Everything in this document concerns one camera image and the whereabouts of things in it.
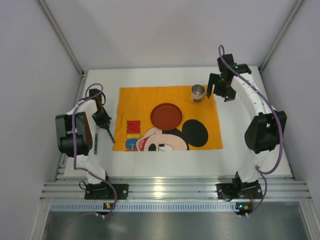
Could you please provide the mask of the orange Mickey Mouse placemat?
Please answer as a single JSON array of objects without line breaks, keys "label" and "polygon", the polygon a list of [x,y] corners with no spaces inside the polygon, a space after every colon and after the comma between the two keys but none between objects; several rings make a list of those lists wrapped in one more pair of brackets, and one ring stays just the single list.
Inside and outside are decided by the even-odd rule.
[{"label": "orange Mickey Mouse placemat", "polygon": [[[152,111],[162,104],[181,111],[181,122],[169,131],[152,123]],[[114,138],[118,152],[223,148],[215,99],[194,102],[190,85],[120,88]]]}]

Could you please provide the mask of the metal fork green handle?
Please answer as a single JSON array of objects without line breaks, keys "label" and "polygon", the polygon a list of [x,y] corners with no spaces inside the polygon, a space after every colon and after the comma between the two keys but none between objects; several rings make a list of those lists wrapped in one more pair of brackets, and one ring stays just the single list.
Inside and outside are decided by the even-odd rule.
[{"label": "metal fork green handle", "polygon": [[94,154],[95,155],[98,153],[99,129],[100,128],[97,126],[95,129],[95,135],[94,135]]}]

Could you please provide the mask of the small metal cup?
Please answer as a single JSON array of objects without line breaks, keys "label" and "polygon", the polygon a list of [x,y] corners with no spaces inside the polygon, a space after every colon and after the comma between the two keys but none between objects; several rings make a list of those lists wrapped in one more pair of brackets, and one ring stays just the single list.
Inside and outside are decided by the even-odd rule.
[{"label": "small metal cup", "polygon": [[203,85],[195,84],[191,88],[191,99],[194,103],[200,103],[205,95],[206,89]]}]

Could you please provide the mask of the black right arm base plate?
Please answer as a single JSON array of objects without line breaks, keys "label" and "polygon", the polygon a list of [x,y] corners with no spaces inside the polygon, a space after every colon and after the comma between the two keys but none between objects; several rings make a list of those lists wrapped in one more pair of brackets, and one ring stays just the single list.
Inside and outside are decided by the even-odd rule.
[{"label": "black right arm base plate", "polygon": [[258,182],[244,183],[236,186],[233,183],[219,183],[216,185],[218,199],[230,202],[231,200],[261,199],[263,196],[261,185]]}]

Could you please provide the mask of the red round plastic plate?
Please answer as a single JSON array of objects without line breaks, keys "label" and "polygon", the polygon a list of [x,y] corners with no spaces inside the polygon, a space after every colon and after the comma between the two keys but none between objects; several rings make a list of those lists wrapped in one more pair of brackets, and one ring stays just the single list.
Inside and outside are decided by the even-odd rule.
[{"label": "red round plastic plate", "polygon": [[174,130],[180,125],[182,119],[182,111],[172,103],[161,103],[150,114],[153,126],[163,131]]}]

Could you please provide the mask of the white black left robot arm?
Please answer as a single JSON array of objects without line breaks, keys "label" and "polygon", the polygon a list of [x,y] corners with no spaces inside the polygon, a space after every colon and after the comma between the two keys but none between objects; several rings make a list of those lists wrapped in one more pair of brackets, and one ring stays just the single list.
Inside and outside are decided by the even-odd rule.
[{"label": "white black left robot arm", "polygon": [[95,153],[98,131],[104,129],[111,133],[112,118],[104,108],[105,102],[103,90],[91,88],[72,110],[55,117],[58,149],[73,159],[75,170],[85,172],[87,184],[84,184],[84,189],[87,193],[112,188],[109,176]]}]

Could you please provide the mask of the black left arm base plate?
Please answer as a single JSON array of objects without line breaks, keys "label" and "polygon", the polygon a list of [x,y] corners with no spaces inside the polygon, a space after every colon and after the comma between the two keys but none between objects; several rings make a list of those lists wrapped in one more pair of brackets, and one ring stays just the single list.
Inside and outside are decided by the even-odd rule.
[{"label": "black left arm base plate", "polygon": [[[126,200],[129,194],[129,185],[128,184],[112,184],[117,200]],[[114,200],[115,194],[113,189],[105,182],[99,184],[87,184],[85,188],[82,188],[85,191],[84,199],[85,200]]]}]

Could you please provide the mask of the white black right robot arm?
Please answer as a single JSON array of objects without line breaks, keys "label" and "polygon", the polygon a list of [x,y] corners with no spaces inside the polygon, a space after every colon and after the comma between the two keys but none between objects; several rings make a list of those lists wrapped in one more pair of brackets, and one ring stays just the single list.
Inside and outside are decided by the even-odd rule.
[{"label": "white black right robot arm", "polygon": [[225,102],[239,97],[247,109],[251,122],[244,133],[248,148],[240,169],[231,183],[219,183],[218,198],[225,201],[234,199],[261,199],[263,197],[259,176],[264,176],[261,168],[276,146],[283,146],[283,133],[287,115],[277,111],[260,92],[251,76],[247,64],[237,64],[232,54],[221,52],[217,59],[220,73],[209,75],[206,95],[220,96]]}]

